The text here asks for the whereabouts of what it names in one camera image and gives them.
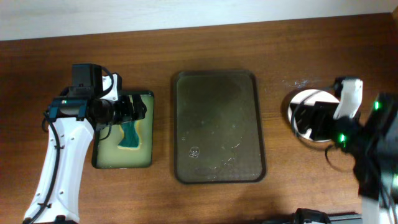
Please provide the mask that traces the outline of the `yellow green sponge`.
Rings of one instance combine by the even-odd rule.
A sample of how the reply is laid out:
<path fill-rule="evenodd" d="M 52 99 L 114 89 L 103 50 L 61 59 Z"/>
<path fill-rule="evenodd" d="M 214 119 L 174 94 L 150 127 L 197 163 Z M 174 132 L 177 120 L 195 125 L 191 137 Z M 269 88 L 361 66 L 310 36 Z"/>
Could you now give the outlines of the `yellow green sponge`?
<path fill-rule="evenodd" d="M 118 144 L 119 149 L 138 150 L 141 146 L 141 137 L 139 134 L 139 121 L 130 121 L 120 125 L 122 140 Z"/>

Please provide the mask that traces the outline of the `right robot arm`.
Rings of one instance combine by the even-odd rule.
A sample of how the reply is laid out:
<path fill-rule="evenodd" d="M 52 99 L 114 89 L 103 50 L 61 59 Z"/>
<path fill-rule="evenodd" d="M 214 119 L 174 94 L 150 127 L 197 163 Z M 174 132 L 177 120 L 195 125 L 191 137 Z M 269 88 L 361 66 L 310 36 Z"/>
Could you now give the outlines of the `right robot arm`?
<path fill-rule="evenodd" d="M 368 120 L 359 122 L 363 81 L 337 78 L 331 87 L 307 89 L 292 97 L 287 107 L 294 136 L 323 152 L 337 149 L 354 158 L 353 173 L 362 200 L 362 223 L 397 223 L 397 95 L 377 95 Z"/>

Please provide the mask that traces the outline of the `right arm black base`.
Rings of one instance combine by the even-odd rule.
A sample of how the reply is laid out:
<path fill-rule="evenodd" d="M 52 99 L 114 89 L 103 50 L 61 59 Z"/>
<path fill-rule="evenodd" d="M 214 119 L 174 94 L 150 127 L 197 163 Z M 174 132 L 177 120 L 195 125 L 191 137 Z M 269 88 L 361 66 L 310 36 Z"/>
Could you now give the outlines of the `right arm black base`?
<path fill-rule="evenodd" d="M 260 221 L 260 224 L 363 224 L 362 215 L 356 212 L 327 214 L 318 210 L 298 208 L 291 215 Z"/>

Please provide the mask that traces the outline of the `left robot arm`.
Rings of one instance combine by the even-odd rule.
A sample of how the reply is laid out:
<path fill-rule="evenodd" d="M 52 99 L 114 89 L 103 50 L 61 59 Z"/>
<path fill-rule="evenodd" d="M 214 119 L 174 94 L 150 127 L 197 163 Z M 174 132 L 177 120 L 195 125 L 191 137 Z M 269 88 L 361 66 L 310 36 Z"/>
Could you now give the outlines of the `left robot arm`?
<path fill-rule="evenodd" d="M 44 166 L 24 223 L 79 223 L 78 199 L 91 142 L 110 137 L 116 126 L 137 147 L 136 123 L 147 116 L 144 92 L 122 89 L 122 78 L 93 63 L 72 66 L 72 85 L 44 112 L 49 134 Z"/>

